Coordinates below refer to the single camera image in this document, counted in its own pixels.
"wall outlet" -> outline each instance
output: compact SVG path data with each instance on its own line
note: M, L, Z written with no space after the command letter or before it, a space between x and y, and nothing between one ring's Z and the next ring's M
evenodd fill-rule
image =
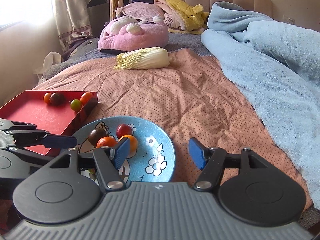
M285 23L294 24L296 22L295 19L288 17L287 15L283 15L283 21Z

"stuffed animal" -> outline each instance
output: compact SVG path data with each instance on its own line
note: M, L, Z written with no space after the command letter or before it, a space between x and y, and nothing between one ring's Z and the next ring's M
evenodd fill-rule
M154 0L154 3L165 11L165 23L172 28L171 32L192 33L201 29L202 33L207 28L205 22L209 13L203 12L201 4L193 7L182 0Z
M153 17L154 23L122 16L112 20L103 30L98 49L133 51L151 47L165 47L168 44L168 27L160 16Z

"black circular pad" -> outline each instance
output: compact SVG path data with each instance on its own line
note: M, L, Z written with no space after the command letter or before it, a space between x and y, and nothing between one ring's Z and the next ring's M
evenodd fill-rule
M4 156L0 156L0 169L7 169L11 166L11 161Z
M100 189L78 173L77 158L77 151L58 156L15 188L13 204L25 219L40 224L66 223L98 204Z
M59 181L42 184L36 189L36 197L47 203L59 203L73 194L72 186Z
M246 193L252 200L264 204L276 202L283 196L283 190L278 185L265 181L249 185Z
M280 226L299 219L305 193L278 169L251 169L223 183L223 208L234 217L259 226Z

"red tray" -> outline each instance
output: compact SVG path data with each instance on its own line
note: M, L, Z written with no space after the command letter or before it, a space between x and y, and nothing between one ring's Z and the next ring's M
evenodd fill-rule
M62 93L66 100L59 106L47 105L43 101L45 93ZM40 91L26 90L0 108L0 118L17 122L28 122L37 125L38 129L52 134L73 135L83 124L98 103L97 92L76 113L70 108L70 101L80 99L85 91ZM42 145L28 147L29 150L56 156L60 149L47 149Z

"yellow plush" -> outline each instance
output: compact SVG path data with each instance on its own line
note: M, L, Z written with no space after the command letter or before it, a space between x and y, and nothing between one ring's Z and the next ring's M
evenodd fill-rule
M204 8L201 4L192 7L182 0L165 0L165 3L170 7L173 15L176 15L180 18L177 19L181 26L179 30L188 32L197 30L201 27L206 28L205 20L209 13L203 12Z

